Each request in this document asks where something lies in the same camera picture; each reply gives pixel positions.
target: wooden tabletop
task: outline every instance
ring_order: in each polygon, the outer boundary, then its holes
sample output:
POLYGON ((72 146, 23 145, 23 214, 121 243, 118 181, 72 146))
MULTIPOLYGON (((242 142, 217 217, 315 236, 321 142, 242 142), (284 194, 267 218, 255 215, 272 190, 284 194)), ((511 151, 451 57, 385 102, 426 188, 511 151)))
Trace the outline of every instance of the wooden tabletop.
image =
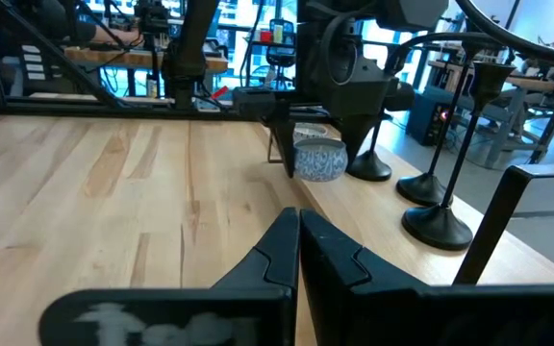
MULTIPOLYGON (((457 73, 461 73, 463 71, 463 67, 461 65, 457 65, 454 63, 449 62, 439 62, 439 61, 429 61, 429 66, 438 67, 438 68, 447 68, 448 70, 455 71, 457 73)), ((473 74, 474 69, 473 67, 469 69, 469 73, 473 74)), ((539 92, 552 92, 554 91, 554 81, 541 81, 541 80, 533 80, 529 78, 519 78, 520 73, 515 70, 512 77, 509 77, 506 80, 506 83, 509 83, 515 87, 522 87, 527 90, 531 91, 539 91, 539 92)))
MULTIPOLYGON (((121 55, 122 51, 95 51, 88 48, 65 48, 65 56, 76 63, 105 63, 129 68, 151 68, 153 66, 151 53, 133 50, 121 55)), ((158 65, 162 66, 164 53, 158 53, 158 65)), ((207 69, 211 73, 222 73, 228 69, 228 60, 225 58, 206 57, 207 69)))
MULTIPOLYGON (((302 183, 265 162, 266 143, 256 123, 0 116, 0 345, 38 345, 42 311, 73 290, 209 287, 285 207, 316 206, 425 282, 451 281, 463 254, 399 226, 411 204, 394 179, 410 165, 379 149, 390 182, 302 183)), ((458 199, 455 212, 480 222, 458 199)), ((554 283, 554 264, 505 234, 482 282, 554 283)), ((297 344, 315 345, 299 288, 297 344)))

